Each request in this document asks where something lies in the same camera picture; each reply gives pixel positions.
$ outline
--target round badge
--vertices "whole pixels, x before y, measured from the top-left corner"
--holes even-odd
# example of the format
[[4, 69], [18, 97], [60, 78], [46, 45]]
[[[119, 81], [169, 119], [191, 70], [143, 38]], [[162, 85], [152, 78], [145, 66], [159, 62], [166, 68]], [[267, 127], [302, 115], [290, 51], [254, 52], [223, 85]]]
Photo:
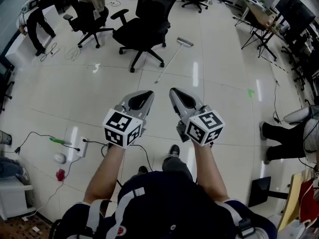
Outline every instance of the round badge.
[[126, 234], [126, 227], [120, 226], [118, 230], [118, 237], [121, 237]]

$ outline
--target red fabric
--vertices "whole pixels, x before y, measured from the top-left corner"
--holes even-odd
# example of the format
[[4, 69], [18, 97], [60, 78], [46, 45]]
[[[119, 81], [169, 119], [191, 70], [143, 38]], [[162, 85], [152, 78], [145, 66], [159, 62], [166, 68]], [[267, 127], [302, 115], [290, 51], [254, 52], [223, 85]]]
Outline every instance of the red fabric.
[[312, 224], [319, 216], [319, 204], [314, 199], [314, 187], [311, 180], [301, 185], [299, 193], [299, 220], [301, 223]]
[[60, 169], [58, 172], [56, 172], [55, 176], [58, 179], [58, 181], [64, 180], [65, 171], [63, 169]]

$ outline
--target shoelace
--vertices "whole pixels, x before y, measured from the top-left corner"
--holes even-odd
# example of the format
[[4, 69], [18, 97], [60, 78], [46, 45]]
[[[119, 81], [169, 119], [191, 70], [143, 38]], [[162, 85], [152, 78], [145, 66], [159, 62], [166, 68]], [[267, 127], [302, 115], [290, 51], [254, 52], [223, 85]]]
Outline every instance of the shoelace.
[[170, 156], [171, 157], [178, 157], [178, 152], [177, 151], [172, 151]]

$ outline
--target mop handle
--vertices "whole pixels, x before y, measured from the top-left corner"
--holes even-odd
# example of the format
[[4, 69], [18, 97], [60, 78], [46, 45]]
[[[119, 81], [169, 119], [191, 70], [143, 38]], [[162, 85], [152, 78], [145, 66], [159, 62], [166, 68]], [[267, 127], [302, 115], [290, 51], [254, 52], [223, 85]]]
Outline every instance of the mop handle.
[[166, 66], [166, 68], [164, 69], [164, 71], [162, 71], [162, 73], [160, 74], [160, 76], [158, 77], [158, 79], [154, 82], [154, 83], [158, 83], [161, 79], [161, 77], [163, 76], [163, 74], [165, 73], [165, 71], [167, 70], [167, 68], [169, 67], [169, 65], [171, 64], [171, 62], [173, 61], [173, 59], [176, 57], [176, 55], [178, 54], [179, 50], [184, 46], [184, 44], [181, 44], [179, 49], [176, 51], [175, 55], [173, 56], [173, 58], [170, 60], [170, 62], [168, 63], [168, 65]]

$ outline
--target gray pants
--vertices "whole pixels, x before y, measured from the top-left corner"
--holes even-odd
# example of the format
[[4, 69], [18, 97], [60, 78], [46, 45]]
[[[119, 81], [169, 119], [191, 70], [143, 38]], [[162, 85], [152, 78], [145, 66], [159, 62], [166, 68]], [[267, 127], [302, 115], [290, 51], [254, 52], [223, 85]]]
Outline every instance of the gray pants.
[[[187, 167], [187, 165], [182, 162], [178, 157], [168, 157], [164, 160], [163, 165], [161, 166], [163, 172], [180, 172], [183, 173], [187, 178], [193, 180], [193, 177]], [[138, 174], [133, 175], [131, 179], [142, 175], [142, 172], [138, 172]]]
[[0, 157], [0, 177], [10, 177], [16, 174], [23, 174], [22, 167], [17, 165], [12, 159]]

